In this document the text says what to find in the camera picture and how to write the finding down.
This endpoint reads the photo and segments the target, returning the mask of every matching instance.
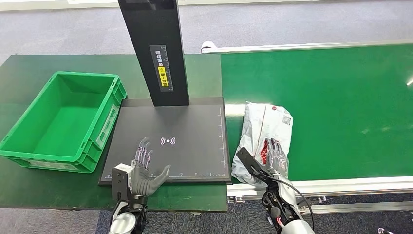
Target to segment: floor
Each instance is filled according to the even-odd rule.
[[[413,40],[413,1],[366,0],[180,7],[184,52],[219,47],[317,42]],[[133,54],[118,8],[0,12],[0,64],[11,54]],[[316,216],[317,233],[397,234],[413,230],[410,212]],[[150,213],[146,233],[273,233],[256,202],[226,214]],[[107,233],[108,213],[0,209],[8,234]]]

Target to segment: printed label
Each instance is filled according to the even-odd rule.
[[[173,92],[167,47],[165,45],[150,45],[149,48],[158,77],[159,89],[161,92]]]
[[[161,85],[163,87],[167,87],[168,79],[167,79],[167,73],[165,72],[165,67],[158,67],[158,72],[159,72],[159,78],[161,79]]]
[[[43,161],[36,161],[36,160],[26,160],[30,163],[30,165],[34,167],[46,167],[46,168],[54,168],[54,169],[68,169],[68,170],[76,170],[78,169],[72,165],[67,163],[59,163],[59,162],[43,162]]]

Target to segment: robotic arm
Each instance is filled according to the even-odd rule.
[[[148,150],[147,140],[146,137],[139,143],[131,166],[121,163],[112,168],[112,197],[118,203],[112,213],[109,234],[141,234],[148,222],[148,196],[169,176],[170,165],[155,179],[148,178],[152,150]]]
[[[253,177],[267,184],[262,204],[269,214],[269,221],[278,234],[315,234],[303,220],[296,204],[294,191],[301,196],[302,194],[282,175],[287,173],[288,161],[285,154],[274,139],[267,140],[266,143],[268,170],[263,168],[245,147],[238,151],[237,156]]]

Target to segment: cable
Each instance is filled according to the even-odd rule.
[[[308,206],[308,209],[310,210],[311,220],[312,220],[312,223],[313,223],[313,231],[316,231],[316,230],[315,230],[315,225],[314,225],[313,209],[311,209],[310,203],[308,203],[308,201],[307,201],[307,199],[305,198],[305,196],[304,196],[300,191],[298,191],[298,189],[296,189],[294,186],[292,186],[291,184],[289,184],[289,183],[287,183],[287,182],[284,182],[284,181],[279,180],[279,179],[275,179],[275,178],[270,177],[270,176],[265,175],[265,174],[262,174],[262,175],[265,176],[265,177],[267,177],[267,178],[269,178],[269,179],[271,179],[271,180],[273,180],[273,181],[280,182],[280,183],[282,183],[282,184],[285,184],[285,185],[287,185],[287,186],[290,186],[293,190],[295,190],[295,191],[304,199],[305,203],[306,203],[307,206]]]
[[[116,203],[116,205],[115,205],[115,208],[114,208],[113,211],[112,211],[112,215],[111,215],[111,225],[112,225],[112,223],[113,223],[113,216],[115,215],[115,212],[116,212],[117,208],[119,207],[119,205],[120,205],[120,201],[117,201],[117,203]]]
[[[280,218],[280,217],[278,217],[278,218],[276,219],[276,221],[277,221],[278,225],[279,225],[281,228],[284,228],[284,227],[285,227],[284,224],[281,222],[281,218]]]

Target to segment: plastic bag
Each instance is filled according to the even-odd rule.
[[[293,127],[293,117],[284,107],[269,104],[256,104],[247,102],[245,106],[245,116],[241,133],[240,144],[236,153],[245,147],[262,166],[266,167],[268,156],[268,143],[274,140],[274,145],[281,146],[282,154],[273,157],[271,163],[275,173],[288,178],[288,152],[291,143],[291,131]],[[265,187],[266,184],[256,180],[248,172],[245,166],[235,154],[232,162],[231,175],[242,183]]]

